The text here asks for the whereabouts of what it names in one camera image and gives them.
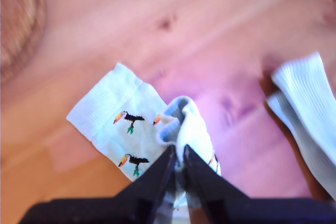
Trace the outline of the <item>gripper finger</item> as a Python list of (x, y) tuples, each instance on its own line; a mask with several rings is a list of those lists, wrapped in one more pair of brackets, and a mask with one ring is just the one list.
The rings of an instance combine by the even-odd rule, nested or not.
[(183, 161), (188, 203), (199, 205), (208, 223), (243, 223), (234, 201), (248, 196), (218, 175), (189, 145), (184, 147)]
[(113, 197), (112, 223), (171, 223), (175, 201), (175, 147)]

